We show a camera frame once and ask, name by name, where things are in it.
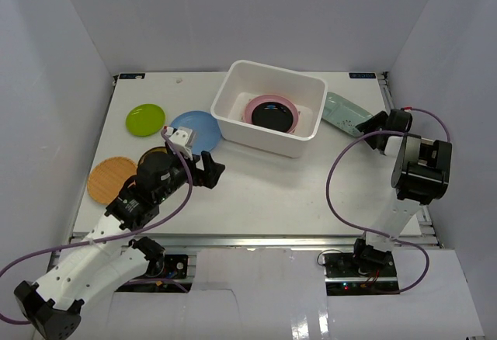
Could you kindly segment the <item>woven bamboo round plate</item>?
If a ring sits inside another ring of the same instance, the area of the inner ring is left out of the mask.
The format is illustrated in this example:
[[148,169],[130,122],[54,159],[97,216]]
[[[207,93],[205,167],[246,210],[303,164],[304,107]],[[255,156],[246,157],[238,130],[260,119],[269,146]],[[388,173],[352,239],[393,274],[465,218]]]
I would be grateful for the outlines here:
[[90,172],[87,192],[95,202],[108,205],[117,197],[123,184],[136,174],[136,170],[137,164],[129,158],[107,158]]

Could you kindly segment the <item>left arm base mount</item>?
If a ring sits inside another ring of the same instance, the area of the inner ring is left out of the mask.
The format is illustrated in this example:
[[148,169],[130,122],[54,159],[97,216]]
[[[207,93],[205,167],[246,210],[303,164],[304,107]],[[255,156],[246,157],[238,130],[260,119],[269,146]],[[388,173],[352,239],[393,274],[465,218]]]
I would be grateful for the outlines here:
[[188,255],[164,255],[158,262],[150,264],[145,274],[138,276],[123,288],[139,293],[188,293]]

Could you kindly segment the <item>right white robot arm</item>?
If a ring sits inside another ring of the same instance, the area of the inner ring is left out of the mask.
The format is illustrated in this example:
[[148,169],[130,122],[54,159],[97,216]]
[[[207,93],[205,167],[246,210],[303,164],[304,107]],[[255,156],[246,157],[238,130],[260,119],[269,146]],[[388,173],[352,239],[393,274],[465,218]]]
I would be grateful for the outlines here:
[[369,146],[381,154],[396,158],[392,175],[392,195],[377,222],[354,243],[351,269],[362,277],[380,272],[393,263],[392,249],[396,239],[411,218],[447,191],[450,181],[452,143],[430,140],[409,131],[412,107],[382,111],[355,126],[362,134],[394,131],[392,134],[370,136]]

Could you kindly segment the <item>pale green rectangular dish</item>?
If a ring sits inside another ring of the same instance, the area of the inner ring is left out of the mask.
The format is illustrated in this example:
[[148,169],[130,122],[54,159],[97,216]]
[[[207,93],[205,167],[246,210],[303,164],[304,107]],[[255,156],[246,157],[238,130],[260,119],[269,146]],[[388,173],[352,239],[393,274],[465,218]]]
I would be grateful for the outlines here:
[[360,137],[362,133],[356,126],[368,121],[372,116],[348,99],[328,92],[321,119],[352,137]]

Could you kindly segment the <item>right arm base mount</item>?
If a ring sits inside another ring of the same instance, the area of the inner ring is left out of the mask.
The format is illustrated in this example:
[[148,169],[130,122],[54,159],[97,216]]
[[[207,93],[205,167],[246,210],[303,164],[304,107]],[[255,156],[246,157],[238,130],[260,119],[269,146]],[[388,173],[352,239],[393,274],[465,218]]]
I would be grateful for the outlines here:
[[324,250],[317,257],[324,269],[328,297],[360,297],[399,294],[397,270],[393,262],[382,269],[361,270],[350,252]]

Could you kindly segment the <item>pink round plate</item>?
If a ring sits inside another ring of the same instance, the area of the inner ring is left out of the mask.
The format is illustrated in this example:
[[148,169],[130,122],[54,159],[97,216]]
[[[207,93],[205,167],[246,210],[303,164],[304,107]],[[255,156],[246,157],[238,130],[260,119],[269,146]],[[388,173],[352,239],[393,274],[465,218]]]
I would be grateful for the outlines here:
[[242,121],[244,123],[253,125],[251,120],[252,111],[254,110],[254,108],[257,107],[257,105],[264,102],[279,102],[290,108],[290,110],[294,114],[294,117],[296,118],[296,122],[292,126],[291,130],[285,134],[292,133],[297,126],[299,120],[299,112],[297,110],[297,107],[289,99],[280,95],[259,95],[251,99],[244,108],[244,111],[242,113]]

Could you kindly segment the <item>small black plate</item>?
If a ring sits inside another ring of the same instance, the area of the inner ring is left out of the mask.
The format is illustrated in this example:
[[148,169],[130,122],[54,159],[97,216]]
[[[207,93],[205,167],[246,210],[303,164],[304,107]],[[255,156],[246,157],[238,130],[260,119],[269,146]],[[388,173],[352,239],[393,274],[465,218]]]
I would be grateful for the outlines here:
[[279,102],[264,102],[252,111],[252,124],[258,127],[288,133],[296,118],[289,107]]

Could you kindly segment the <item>blue round plate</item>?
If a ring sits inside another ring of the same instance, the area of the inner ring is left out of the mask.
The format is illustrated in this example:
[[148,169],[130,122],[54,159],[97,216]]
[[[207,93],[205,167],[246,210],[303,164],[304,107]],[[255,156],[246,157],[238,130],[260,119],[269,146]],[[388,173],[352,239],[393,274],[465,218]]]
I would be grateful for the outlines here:
[[182,113],[172,120],[170,126],[190,128],[195,132],[194,154],[201,154],[202,151],[211,152],[221,140],[221,131],[217,120],[204,111],[195,110]]

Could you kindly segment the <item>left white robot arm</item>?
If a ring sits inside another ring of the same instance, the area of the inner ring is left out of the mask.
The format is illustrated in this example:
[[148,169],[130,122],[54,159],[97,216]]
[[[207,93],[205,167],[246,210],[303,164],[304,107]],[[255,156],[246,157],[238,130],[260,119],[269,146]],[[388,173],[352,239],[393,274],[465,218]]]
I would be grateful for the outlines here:
[[164,268],[164,249],[149,237],[136,238],[159,214],[160,205],[183,185],[214,188],[225,170],[210,153],[184,158],[169,149],[149,151],[107,206],[94,228],[48,273],[14,290],[29,323],[45,339],[66,339],[82,312],[132,279],[155,277]]

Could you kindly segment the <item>yellow patterned dark-rimmed plate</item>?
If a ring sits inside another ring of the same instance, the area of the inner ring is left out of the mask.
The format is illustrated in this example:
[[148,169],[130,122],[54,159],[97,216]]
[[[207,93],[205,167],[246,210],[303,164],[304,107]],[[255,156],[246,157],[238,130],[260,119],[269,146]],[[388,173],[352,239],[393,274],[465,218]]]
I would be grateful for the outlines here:
[[142,154],[142,156],[139,158],[138,160],[138,163],[137,165],[140,166],[143,164],[144,160],[146,159],[146,157],[150,154],[153,154],[153,153],[156,153],[156,152],[160,152],[160,153],[168,153],[168,149],[166,148],[166,146],[157,146],[157,147],[153,147],[149,150],[147,150],[146,152],[144,152]]

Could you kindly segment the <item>green round plate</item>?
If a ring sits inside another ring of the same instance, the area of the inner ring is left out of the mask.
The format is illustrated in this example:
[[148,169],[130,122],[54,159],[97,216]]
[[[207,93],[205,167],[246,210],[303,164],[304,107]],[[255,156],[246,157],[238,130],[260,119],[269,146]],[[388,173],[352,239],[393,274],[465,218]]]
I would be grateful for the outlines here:
[[136,137],[148,137],[163,128],[165,118],[165,112],[160,106],[146,103],[134,107],[127,114],[125,126]]

